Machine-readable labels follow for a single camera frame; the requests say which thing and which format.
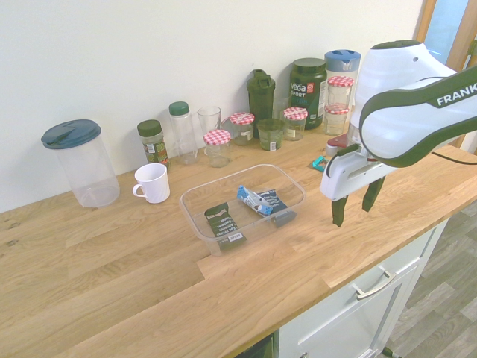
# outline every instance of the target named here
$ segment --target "blue snack wrapper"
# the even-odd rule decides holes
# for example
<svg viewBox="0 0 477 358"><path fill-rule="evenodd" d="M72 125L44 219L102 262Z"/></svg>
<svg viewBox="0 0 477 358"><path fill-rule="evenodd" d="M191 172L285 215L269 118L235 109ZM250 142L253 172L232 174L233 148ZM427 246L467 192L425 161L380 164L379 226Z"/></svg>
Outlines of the blue snack wrapper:
<svg viewBox="0 0 477 358"><path fill-rule="evenodd" d="M273 211L273 207L264 198L243 185L238 188L237 198L261 216L269 216Z"/></svg>

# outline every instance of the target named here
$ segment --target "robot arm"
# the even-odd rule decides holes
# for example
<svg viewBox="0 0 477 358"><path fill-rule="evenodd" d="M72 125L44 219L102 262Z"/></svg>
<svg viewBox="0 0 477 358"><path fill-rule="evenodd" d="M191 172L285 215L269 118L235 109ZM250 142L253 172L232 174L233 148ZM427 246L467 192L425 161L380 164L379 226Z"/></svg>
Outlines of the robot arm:
<svg viewBox="0 0 477 358"><path fill-rule="evenodd" d="M374 46L358 78L348 132L356 149L333 158L321 183L333 222L341 226L350 193L370 185L363 202L369 211L387 174L477 130L475 95L477 67L455 74L416 41Z"/></svg>

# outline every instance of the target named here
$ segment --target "mug handle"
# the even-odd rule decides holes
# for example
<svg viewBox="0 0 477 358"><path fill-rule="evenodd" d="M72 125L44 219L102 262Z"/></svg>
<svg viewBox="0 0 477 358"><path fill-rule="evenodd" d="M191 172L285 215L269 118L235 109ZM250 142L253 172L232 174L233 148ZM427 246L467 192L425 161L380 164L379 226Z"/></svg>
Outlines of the mug handle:
<svg viewBox="0 0 477 358"><path fill-rule="evenodd" d="M144 192L144 187L141 184L136 184L133 188L133 194L137 196L138 198L145 198L145 194L138 194L137 189L142 188L142 192Z"/></svg>

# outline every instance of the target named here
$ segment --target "dark green shaker bottle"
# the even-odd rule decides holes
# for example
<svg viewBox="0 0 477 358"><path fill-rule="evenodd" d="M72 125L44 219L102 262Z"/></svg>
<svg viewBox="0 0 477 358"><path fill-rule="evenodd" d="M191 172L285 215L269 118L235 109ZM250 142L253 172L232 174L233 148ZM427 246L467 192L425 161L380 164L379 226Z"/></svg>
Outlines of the dark green shaker bottle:
<svg viewBox="0 0 477 358"><path fill-rule="evenodd" d="M262 119L271 118L274 108L275 81L262 69L254 69L253 77L247 81L248 103L253 121L253 137L259 137L257 124Z"/></svg>

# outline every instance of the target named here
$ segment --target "vega sport container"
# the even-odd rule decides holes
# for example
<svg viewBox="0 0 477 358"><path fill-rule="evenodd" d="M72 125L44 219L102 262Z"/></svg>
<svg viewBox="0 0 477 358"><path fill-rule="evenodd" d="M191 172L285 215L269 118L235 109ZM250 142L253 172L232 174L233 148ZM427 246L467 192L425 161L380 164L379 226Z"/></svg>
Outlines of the vega sport container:
<svg viewBox="0 0 477 358"><path fill-rule="evenodd" d="M306 108L305 129L321 124L326 91L326 63L320 58L301 58L293 62L290 74L290 107Z"/></svg>

